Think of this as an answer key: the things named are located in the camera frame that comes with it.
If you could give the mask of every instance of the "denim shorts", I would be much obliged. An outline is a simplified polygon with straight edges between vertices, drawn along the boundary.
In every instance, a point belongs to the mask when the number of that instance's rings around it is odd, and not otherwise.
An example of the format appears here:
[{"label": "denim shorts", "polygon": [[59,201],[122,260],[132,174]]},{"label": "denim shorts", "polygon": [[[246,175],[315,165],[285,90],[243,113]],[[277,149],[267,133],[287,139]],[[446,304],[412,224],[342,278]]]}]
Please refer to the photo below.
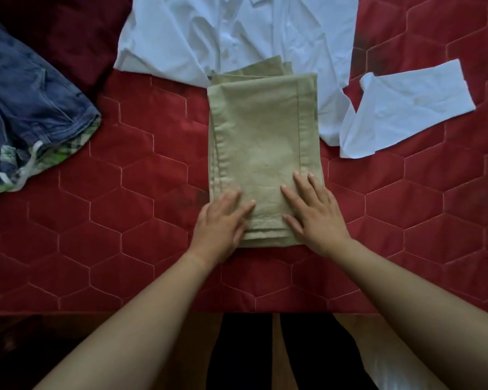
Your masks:
[{"label": "denim shorts", "polygon": [[0,24],[0,192],[19,190],[44,153],[99,123],[91,101]]}]

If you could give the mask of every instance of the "drawstring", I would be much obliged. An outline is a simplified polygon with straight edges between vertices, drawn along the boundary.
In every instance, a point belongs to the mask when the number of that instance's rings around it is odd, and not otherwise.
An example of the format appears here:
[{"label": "drawstring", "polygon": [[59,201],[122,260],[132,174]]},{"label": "drawstring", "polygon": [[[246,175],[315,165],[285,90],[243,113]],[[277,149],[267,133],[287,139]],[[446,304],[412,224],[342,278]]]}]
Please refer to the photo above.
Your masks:
[{"label": "drawstring", "polygon": [[19,169],[20,177],[18,178],[16,183],[13,184],[11,182],[11,179],[9,179],[9,177],[5,173],[0,173],[0,179],[4,183],[14,185],[12,189],[8,190],[9,192],[19,191],[24,187],[25,183],[27,182],[27,179],[29,179],[29,177],[33,172],[34,166],[36,165],[36,155],[38,154],[38,150],[41,148],[43,144],[44,143],[42,141],[37,141],[34,144],[33,149],[31,151],[31,158],[29,159],[26,165],[24,165],[22,168]]}]

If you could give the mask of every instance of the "folded khaki pants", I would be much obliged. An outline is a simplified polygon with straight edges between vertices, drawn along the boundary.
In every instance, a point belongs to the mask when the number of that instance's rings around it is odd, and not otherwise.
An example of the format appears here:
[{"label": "folded khaki pants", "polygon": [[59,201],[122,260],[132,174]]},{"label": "folded khaki pants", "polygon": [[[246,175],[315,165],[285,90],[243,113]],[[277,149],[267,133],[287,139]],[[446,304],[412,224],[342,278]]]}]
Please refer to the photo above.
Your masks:
[{"label": "folded khaki pants", "polygon": [[295,170],[323,183],[316,92],[316,74],[293,75],[280,57],[212,78],[210,201],[234,187],[256,200],[242,247],[297,244],[280,185],[296,190]]}]

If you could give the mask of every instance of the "hexagon pattern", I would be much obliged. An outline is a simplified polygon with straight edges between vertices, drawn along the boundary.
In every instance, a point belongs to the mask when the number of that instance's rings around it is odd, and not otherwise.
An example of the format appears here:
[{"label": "hexagon pattern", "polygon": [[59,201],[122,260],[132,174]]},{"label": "hexagon pattern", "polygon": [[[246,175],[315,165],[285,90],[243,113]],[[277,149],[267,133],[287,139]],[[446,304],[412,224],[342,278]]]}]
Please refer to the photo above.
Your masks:
[{"label": "hexagon pattern", "polygon": [[[488,310],[488,0],[361,0],[351,83],[459,58],[475,112],[373,156],[320,147],[352,237]],[[188,248],[208,202],[206,90],[114,71],[103,125],[72,158],[0,195],[0,312],[116,310]],[[241,249],[194,302],[211,311],[375,312],[305,246]]]}]

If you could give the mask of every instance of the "black pants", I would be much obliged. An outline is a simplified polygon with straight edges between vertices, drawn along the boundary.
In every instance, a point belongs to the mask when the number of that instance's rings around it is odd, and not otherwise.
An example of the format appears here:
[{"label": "black pants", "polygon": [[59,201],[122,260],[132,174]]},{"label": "black pants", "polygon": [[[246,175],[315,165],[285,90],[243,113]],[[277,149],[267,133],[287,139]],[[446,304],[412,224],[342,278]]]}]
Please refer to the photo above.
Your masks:
[{"label": "black pants", "polygon": [[[212,352],[207,390],[271,390],[271,314],[224,314]],[[281,314],[299,390],[377,389],[354,338],[332,314]]]}]

